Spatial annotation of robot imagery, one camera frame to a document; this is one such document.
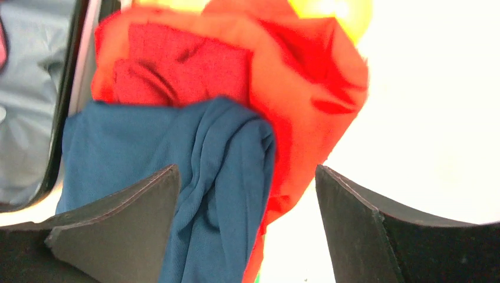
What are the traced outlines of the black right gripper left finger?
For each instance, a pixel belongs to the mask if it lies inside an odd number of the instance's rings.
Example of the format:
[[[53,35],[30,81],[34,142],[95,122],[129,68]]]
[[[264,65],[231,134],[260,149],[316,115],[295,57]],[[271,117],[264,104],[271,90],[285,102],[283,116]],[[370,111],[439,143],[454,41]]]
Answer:
[[[157,282],[180,190],[175,165],[43,222],[1,228],[2,282]]]

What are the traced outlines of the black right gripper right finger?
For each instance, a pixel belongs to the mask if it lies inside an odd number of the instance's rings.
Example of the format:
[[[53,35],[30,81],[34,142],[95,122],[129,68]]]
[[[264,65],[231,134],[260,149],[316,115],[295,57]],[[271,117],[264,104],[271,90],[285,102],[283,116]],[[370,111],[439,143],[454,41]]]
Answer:
[[[337,282],[499,281],[499,223],[422,212],[323,165],[315,186]]]

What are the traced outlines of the navy blue garment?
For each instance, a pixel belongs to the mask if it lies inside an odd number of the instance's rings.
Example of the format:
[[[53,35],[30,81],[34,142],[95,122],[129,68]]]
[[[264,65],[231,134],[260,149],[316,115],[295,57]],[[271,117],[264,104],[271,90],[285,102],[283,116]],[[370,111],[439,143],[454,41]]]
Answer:
[[[90,101],[66,120],[57,213],[176,164],[181,189],[160,282],[241,282],[267,205],[275,137],[227,98],[185,108]]]

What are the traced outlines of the dark red garment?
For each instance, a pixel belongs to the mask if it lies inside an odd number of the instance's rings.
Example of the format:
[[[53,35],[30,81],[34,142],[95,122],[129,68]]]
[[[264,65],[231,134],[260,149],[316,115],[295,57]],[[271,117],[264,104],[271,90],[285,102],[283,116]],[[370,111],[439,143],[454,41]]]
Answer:
[[[128,36],[128,57],[114,64],[112,102],[184,107],[224,96],[247,104],[250,51],[158,24],[133,24]]]

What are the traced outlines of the astronaut print suitcase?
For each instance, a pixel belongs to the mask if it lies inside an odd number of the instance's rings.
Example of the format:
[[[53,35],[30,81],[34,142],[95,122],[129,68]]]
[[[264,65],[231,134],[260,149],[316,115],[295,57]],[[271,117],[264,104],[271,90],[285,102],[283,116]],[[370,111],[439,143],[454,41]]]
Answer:
[[[94,30],[120,1],[2,1],[1,212],[57,183],[69,114],[90,97]]]

